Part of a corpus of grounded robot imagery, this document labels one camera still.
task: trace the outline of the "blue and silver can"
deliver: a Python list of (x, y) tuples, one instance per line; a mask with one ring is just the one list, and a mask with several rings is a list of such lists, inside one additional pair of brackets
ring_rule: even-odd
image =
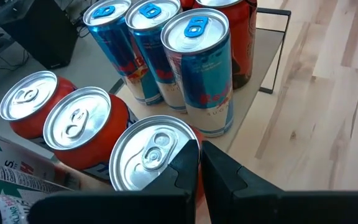
[(130, 6), (130, 0), (98, 1), (84, 13), (83, 20), (134, 97), (153, 105), (163, 98), (125, 23)]
[(192, 125), (217, 137), (233, 123), (230, 30), (215, 9), (192, 9), (172, 18), (161, 33), (168, 61)]
[(183, 95), (160, 38), (162, 27), (180, 12), (179, 0), (143, 0), (131, 6), (125, 19), (165, 102), (175, 111), (186, 113)]

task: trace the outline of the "blue pull tab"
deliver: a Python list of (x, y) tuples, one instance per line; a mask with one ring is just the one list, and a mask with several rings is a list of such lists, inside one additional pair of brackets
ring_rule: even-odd
[(100, 17), (110, 16), (115, 10), (116, 8), (114, 6), (101, 7), (100, 9), (93, 12), (92, 17), (100, 18)]
[(152, 19), (161, 13), (161, 8), (155, 4), (148, 3), (141, 7), (139, 12), (148, 19)]
[(190, 38), (201, 36), (204, 33), (207, 23), (208, 17), (206, 16), (191, 18), (185, 29), (185, 36)]

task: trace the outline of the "energy drink can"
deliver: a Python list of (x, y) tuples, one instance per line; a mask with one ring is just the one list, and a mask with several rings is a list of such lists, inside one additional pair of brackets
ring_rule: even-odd
[(97, 87), (84, 87), (53, 108), (45, 122), (44, 136), (64, 164), (109, 182), (111, 150), (136, 121), (120, 98)]
[[(172, 116), (144, 118), (118, 139), (110, 157), (110, 179), (115, 190), (142, 190), (156, 179), (190, 139), (202, 139), (184, 121)], [(202, 183), (199, 169), (198, 182)]]
[(12, 130), (48, 150), (42, 136), (49, 111), (67, 94), (76, 90), (69, 80), (50, 71), (36, 72), (17, 82), (0, 104), (0, 116)]
[(0, 224), (27, 224), (31, 205), (21, 198), (0, 195)]
[(179, 0), (140, 1), (128, 10), (126, 23), (165, 102), (173, 110), (186, 113), (183, 95), (173, 77), (161, 43), (162, 27), (179, 12), (181, 12)]
[(69, 190), (30, 174), (0, 166), (0, 194), (34, 203), (52, 192)]
[(192, 9), (172, 18), (161, 33), (192, 125), (207, 137), (233, 124), (230, 31), (215, 9)]
[(130, 0), (98, 1), (84, 13), (83, 20), (137, 101), (154, 105), (163, 98), (125, 23), (130, 6)]
[(252, 75), (257, 5), (257, 0), (196, 0), (194, 5), (215, 8), (229, 19), (234, 89), (244, 86)]
[(34, 175), (41, 179), (80, 189), (80, 180), (51, 161), (0, 136), (0, 165)]

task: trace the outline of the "orange can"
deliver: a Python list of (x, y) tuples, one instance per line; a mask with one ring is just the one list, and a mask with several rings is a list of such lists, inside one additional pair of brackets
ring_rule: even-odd
[(17, 82), (0, 104), (0, 116), (12, 130), (48, 150), (42, 137), (49, 111), (67, 94), (76, 90), (69, 80), (50, 71), (36, 72)]
[(193, 7), (214, 8), (229, 19), (233, 89), (244, 86), (252, 75), (257, 0), (196, 0)]
[(111, 150), (136, 121), (120, 98), (98, 87), (84, 87), (64, 97), (51, 110), (44, 138), (61, 162), (109, 182)]
[[(167, 168), (191, 139), (197, 140), (200, 148), (200, 132), (172, 116), (149, 116), (136, 122), (122, 134), (112, 150), (112, 186), (116, 190), (142, 190)], [(199, 167), (197, 204), (204, 195), (202, 186)]]

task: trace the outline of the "silver can top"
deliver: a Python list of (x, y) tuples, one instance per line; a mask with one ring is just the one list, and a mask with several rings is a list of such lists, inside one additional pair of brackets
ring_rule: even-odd
[(229, 35), (229, 20), (215, 9), (192, 9), (172, 18), (161, 32), (168, 50), (197, 53), (210, 49)]
[(196, 134), (182, 120), (158, 115), (144, 118), (124, 131), (109, 163), (116, 190), (142, 190), (156, 179)]
[(125, 21), (131, 29), (147, 30), (163, 25), (180, 11), (179, 0), (143, 0), (128, 10)]
[(50, 71), (36, 72), (18, 81), (0, 103), (0, 116), (17, 121), (41, 109), (53, 96), (58, 85), (57, 76)]
[(232, 6), (241, 1), (242, 0), (196, 0), (196, 2), (202, 6), (215, 8)]
[(100, 26), (114, 22), (125, 16), (131, 6), (131, 0), (102, 0), (94, 3), (84, 13), (83, 20), (87, 26)]
[(65, 96), (49, 113), (45, 142), (52, 149), (69, 150), (93, 139), (109, 119), (109, 94), (98, 87), (80, 88)]

